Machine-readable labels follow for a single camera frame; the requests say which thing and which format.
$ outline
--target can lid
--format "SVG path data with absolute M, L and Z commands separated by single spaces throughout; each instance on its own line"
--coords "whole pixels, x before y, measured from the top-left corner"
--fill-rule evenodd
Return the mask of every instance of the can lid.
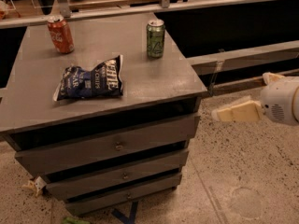
M 150 26 L 163 26 L 164 21 L 160 20 L 160 19 L 149 20 L 149 25 Z
M 64 17 L 62 15 L 51 16 L 48 18 L 48 22 L 55 23 L 57 21 L 62 21 Z

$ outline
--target green object on floor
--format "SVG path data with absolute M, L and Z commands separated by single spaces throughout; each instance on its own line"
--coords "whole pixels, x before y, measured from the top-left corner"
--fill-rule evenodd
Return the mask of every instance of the green object on floor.
M 72 217 L 66 217 L 63 220 L 62 224 L 91 224 L 91 222 L 85 220 L 73 219 Z

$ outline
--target blue tape on floor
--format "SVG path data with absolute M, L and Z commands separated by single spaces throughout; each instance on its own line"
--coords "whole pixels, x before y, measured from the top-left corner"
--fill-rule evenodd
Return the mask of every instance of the blue tape on floor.
M 123 224 L 135 224 L 138 202 L 132 202 L 129 218 L 121 213 L 118 209 L 114 209 L 112 215 L 116 217 Z

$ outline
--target black snack bag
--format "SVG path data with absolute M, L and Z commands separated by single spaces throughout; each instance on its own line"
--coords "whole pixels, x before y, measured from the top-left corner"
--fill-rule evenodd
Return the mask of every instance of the black snack bag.
M 92 71 L 85 71 L 80 66 L 70 66 L 64 70 L 53 100 L 121 96 L 121 66 L 122 55 L 99 63 Z

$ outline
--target gray countertop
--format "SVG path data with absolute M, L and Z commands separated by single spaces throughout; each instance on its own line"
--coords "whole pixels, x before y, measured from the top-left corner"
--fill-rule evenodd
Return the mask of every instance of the gray countertop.
M 176 100 L 206 88 L 169 34 L 164 56 L 150 59 L 146 25 L 153 14 L 69 22 L 75 50 L 58 53 L 46 25 L 28 27 L 5 97 L 0 104 L 0 133 L 15 133 L 124 109 Z M 66 67 L 92 70 L 123 55 L 123 96 L 54 102 L 52 95 Z

